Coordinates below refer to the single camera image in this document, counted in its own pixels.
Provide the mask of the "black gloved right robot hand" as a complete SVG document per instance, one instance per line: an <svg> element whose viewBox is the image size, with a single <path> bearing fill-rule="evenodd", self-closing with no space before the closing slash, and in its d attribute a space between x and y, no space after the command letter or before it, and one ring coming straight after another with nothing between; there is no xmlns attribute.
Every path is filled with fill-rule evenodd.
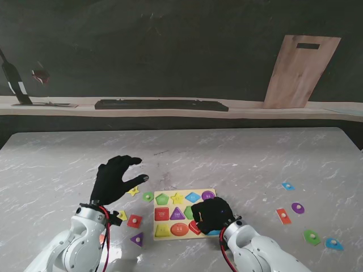
<svg viewBox="0 0 363 272"><path fill-rule="evenodd" d="M197 228L205 235L220 231L236 221L229 204L220 197L204 200L191 206Z"/></svg>

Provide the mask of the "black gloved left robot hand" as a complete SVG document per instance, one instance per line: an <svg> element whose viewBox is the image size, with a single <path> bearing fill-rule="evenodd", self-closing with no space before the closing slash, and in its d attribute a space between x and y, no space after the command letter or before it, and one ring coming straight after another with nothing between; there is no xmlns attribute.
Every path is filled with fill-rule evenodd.
<svg viewBox="0 0 363 272"><path fill-rule="evenodd" d="M131 189L145 183L149 179L149 176L145 174L123 181L123 175L129 167L138 165L141 162L141 158L119 155L109 159L107 164L101 164L98 167L90 203L97 206L110 205Z"/></svg>

